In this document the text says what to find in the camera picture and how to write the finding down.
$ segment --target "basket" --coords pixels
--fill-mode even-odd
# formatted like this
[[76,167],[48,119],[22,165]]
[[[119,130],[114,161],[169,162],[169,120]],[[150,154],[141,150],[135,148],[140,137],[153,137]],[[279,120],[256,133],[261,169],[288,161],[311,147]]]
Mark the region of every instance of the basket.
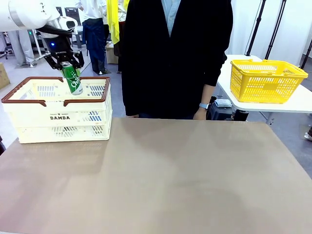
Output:
[[308,77],[302,69],[283,61],[233,60],[231,92],[241,102],[285,103]]
[[2,99],[20,143],[109,139],[110,79],[80,80],[83,93],[78,96],[61,77],[29,77]]

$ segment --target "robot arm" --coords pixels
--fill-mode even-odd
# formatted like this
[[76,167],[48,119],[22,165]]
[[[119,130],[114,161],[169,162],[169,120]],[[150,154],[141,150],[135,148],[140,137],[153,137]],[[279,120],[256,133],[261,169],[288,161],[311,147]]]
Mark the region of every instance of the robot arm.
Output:
[[73,52],[69,41],[72,33],[77,33],[77,21],[61,17],[50,0],[1,0],[1,5],[0,31],[37,29],[51,53],[45,59],[53,69],[62,70],[62,62],[70,62],[76,69],[84,65],[81,51]]

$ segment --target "brown table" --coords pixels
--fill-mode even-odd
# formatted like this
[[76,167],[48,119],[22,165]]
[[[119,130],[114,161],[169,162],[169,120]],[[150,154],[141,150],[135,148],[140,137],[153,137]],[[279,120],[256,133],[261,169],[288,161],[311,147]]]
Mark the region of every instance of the brown table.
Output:
[[311,234],[312,181],[264,123],[114,119],[107,142],[15,141],[0,229]]

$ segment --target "yellow garment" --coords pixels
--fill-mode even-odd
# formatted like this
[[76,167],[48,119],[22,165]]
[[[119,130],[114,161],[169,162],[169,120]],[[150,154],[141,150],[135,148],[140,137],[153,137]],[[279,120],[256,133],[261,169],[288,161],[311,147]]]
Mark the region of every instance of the yellow garment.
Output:
[[113,44],[119,42],[118,0],[107,0],[107,23]]
[[123,5],[125,7],[126,10],[128,10],[128,4],[129,4],[130,0],[124,0]]

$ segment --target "wristwatch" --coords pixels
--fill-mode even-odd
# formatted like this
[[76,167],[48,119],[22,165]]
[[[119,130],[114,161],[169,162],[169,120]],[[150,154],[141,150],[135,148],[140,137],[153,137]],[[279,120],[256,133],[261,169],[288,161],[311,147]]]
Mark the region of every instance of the wristwatch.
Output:
[[199,105],[199,107],[201,107],[201,108],[204,108],[204,109],[208,110],[209,104],[204,104],[204,103],[201,103],[201,104]]

